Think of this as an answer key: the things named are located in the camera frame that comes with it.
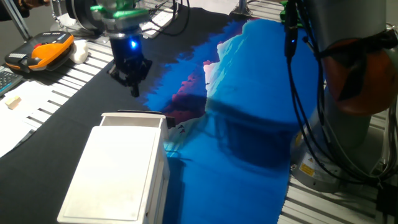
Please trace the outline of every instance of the black tablecloth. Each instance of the black tablecloth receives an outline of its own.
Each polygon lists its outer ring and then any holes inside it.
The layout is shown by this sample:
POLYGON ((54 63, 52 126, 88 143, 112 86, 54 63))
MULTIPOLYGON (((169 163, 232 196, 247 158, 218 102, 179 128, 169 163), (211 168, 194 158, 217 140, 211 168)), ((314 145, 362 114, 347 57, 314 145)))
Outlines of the black tablecloth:
MULTIPOLYGON (((167 32, 179 31, 185 23, 183 8, 167 32)), ((158 36, 142 40, 143 53, 153 60, 141 92, 149 91, 163 69, 160 64, 189 57, 194 46, 221 33, 233 18, 192 9, 187 30, 178 37, 158 36)), ((24 144, 0 158, 0 223, 56 223, 74 171, 93 126, 101 114, 117 110, 148 110, 127 88, 114 81, 104 68, 56 111, 24 144)))

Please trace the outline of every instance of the white box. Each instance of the white box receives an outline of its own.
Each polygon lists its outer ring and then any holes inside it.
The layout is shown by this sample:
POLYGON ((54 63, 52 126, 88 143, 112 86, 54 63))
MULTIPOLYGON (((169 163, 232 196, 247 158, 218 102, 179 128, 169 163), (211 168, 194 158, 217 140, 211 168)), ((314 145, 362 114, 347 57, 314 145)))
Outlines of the white box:
POLYGON ((170 170, 165 116, 105 113, 94 127, 59 223, 161 224, 170 170))

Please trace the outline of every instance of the orange device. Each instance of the orange device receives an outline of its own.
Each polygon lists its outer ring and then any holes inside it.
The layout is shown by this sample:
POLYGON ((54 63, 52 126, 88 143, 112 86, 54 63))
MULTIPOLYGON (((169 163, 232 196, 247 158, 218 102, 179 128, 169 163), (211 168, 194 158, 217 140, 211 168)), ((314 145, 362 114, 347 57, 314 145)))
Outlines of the orange device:
POLYGON ((38 34, 9 53, 6 64, 15 70, 29 73, 54 70, 68 60, 73 52, 74 37, 68 32, 51 31, 38 34))

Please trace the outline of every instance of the keyboard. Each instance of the keyboard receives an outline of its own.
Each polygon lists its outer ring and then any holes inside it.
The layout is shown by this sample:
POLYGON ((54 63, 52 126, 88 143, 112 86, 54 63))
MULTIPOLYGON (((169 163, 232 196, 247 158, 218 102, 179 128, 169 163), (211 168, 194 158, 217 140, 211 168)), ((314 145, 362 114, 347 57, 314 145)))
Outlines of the keyboard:
POLYGON ((0 96, 7 93, 12 87, 22 80, 22 75, 17 75, 11 72, 0 72, 0 96))

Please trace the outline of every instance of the blue fabric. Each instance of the blue fabric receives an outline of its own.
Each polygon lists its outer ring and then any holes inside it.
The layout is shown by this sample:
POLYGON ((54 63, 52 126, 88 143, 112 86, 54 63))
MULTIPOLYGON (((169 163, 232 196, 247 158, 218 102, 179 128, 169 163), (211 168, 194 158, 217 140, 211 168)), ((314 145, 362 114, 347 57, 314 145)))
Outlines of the blue fabric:
MULTIPOLYGON (((164 66, 168 72, 146 96, 151 110, 179 122, 165 143, 171 176, 164 224, 277 223, 289 146, 299 130, 283 26, 262 19, 231 22, 194 47, 192 57, 164 66)), ((292 68, 310 115, 317 64, 302 42, 292 68)))

